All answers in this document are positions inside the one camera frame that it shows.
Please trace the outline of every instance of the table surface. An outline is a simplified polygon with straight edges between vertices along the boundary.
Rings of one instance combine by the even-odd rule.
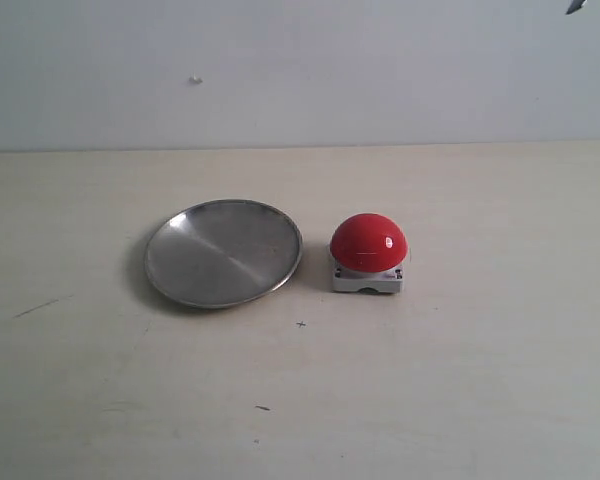
[[[298,272],[162,300],[148,235],[227,197],[296,221]],[[329,291],[363,211],[401,295]],[[0,154],[3,478],[600,479],[600,142]]]

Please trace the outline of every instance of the red button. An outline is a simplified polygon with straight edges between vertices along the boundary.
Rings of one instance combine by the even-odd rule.
[[[409,247],[400,227],[387,217],[361,213],[345,220],[331,238],[331,254],[345,268],[378,273],[402,262]]]

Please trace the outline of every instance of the stainless steel plate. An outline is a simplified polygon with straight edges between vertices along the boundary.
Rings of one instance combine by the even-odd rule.
[[[302,255],[302,236],[281,211],[251,200],[191,207],[151,238],[145,270],[176,302],[224,308],[280,287]]]

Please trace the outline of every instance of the plate rim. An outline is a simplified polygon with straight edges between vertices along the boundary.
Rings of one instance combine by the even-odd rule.
[[[149,250],[151,249],[151,246],[152,246],[155,238],[162,230],[164,230],[166,227],[168,227],[171,220],[176,218],[178,215],[181,215],[185,212],[190,212],[192,210],[197,210],[202,207],[206,207],[207,205],[217,205],[217,204],[222,204],[222,203],[244,203],[244,204],[250,204],[250,205],[257,205],[260,207],[267,208],[267,209],[273,211],[274,213],[280,215],[282,218],[284,218],[287,221],[287,223],[289,223],[289,225],[291,225],[291,227],[296,235],[296,239],[298,241],[298,252],[296,254],[296,258],[293,262],[293,265],[291,266],[289,271],[284,275],[284,277],[280,281],[278,281],[273,287],[269,288],[268,290],[265,290],[264,292],[259,293],[258,295],[254,295],[252,297],[249,297],[249,298],[243,299],[243,300],[239,300],[237,302],[230,302],[230,303],[223,303],[223,304],[199,304],[199,303],[191,302],[188,300],[183,300],[181,298],[176,298],[175,296],[165,292],[162,288],[160,288],[160,286],[158,285],[158,282],[155,281],[155,279],[153,278],[153,276],[151,275],[151,272],[149,270]],[[278,290],[285,283],[287,283],[287,281],[291,278],[291,276],[297,270],[298,265],[300,264],[300,260],[302,259],[302,251],[303,251],[303,240],[302,240],[302,234],[300,233],[300,229],[298,228],[296,223],[291,219],[291,217],[289,215],[287,215],[286,213],[284,213],[282,210],[280,210],[276,207],[273,207],[267,203],[259,202],[257,200],[241,199],[241,198],[223,198],[223,199],[218,199],[218,200],[209,200],[209,201],[206,201],[203,203],[198,203],[196,205],[192,205],[188,208],[185,208],[184,210],[180,210],[178,213],[169,217],[165,222],[163,222],[156,229],[155,232],[153,232],[151,234],[151,237],[149,238],[149,241],[147,242],[147,245],[144,249],[143,264],[144,264],[144,271],[149,280],[149,283],[161,295],[164,295],[169,300],[176,302],[180,305],[184,305],[184,306],[192,307],[192,308],[198,308],[198,309],[203,309],[203,310],[220,310],[220,309],[235,307],[238,305],[243,305],[248,302],[252,302],[254,300],[257,300],[258,298],[264,297],[265,295]]]

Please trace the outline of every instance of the white wall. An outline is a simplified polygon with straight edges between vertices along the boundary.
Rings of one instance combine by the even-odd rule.
[[[568,3],[0,0],[0,150],[597,138]]]

